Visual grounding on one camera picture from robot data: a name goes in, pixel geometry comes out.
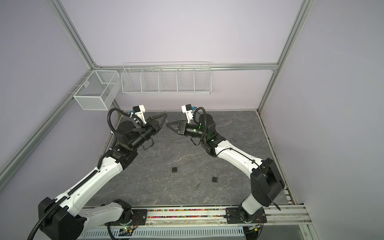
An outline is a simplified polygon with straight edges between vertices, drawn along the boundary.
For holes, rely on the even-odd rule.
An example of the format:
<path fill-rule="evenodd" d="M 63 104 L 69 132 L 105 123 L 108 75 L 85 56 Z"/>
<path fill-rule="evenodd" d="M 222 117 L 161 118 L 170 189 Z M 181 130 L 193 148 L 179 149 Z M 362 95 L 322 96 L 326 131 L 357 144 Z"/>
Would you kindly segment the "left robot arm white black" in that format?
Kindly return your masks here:
<path fill-rule="evenodd" d="M 112 178 L 125 170 L 137 157 L 138 149 L 152 140 L 164 126 L 167 114 L 144 119 L 144 112 L 130 112 L 113 108 L 107 123 L 114 143 L 98 160 L 97 166 L 67 191 L 51 199 L 46 197 L 38 206 L 39 219 L 28 235 L 32 240 L 41 230 L 51 240 L 76 240 L 83 232 L 95 227 L 118 222 L 130 226 L 140 224 L 132 206 L 117 199 L 108 205 L 85 209 L 86 203 Z"/>

